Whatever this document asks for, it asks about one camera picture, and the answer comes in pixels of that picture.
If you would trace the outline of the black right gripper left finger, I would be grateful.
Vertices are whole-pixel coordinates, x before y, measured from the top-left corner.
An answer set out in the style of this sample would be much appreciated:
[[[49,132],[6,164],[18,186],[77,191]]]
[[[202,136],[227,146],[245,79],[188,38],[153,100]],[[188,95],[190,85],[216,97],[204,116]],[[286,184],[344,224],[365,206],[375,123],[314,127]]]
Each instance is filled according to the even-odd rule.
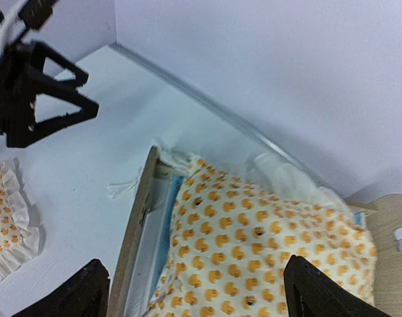
[[[93,259],[49,295],[17,312],[25,316],[106,316],[109,273],[99,259]]]

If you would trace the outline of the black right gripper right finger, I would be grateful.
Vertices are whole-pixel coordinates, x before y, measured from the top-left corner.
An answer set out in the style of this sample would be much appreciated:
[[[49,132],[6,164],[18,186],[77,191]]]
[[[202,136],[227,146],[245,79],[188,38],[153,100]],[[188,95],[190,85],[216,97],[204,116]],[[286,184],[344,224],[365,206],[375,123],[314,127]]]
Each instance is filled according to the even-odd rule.
[[[387,316],[345,291],[301,256],[293,255],[284,269],[288,316]]]

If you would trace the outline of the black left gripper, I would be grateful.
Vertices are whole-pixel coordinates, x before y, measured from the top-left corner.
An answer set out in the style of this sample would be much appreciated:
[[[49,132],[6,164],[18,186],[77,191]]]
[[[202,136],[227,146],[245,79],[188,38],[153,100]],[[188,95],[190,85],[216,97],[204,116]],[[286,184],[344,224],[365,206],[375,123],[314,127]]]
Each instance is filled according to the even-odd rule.
[[[6,136],[6,145],[27,147],[95,119],[99,104],[79,93],[88,78],[45,42],[32,41],[30,51],[22,44],[9,48],[0,62],[0,135]],[[39,94],[48,96],[36,102]]]

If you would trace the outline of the duck print mattress cushion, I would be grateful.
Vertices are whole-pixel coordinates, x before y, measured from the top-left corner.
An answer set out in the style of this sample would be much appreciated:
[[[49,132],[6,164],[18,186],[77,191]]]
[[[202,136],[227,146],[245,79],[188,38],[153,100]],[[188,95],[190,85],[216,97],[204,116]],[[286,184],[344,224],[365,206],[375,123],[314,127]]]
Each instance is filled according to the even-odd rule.
[[[202,157],[152,147],[107,314],[287,316],[293,255],[374,303],[376,247],[346,204],[284,199]]]

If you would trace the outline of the wooden striped pet bed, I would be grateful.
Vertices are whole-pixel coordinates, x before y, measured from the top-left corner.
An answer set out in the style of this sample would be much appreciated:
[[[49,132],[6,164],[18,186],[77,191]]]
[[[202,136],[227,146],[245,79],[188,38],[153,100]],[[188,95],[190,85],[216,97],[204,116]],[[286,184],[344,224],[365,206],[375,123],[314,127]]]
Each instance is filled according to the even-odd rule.
[[[109,316],[288,316],[293,257],[402,316],[402,194],[346,202],[278,155],[246,165],[151,148]]]

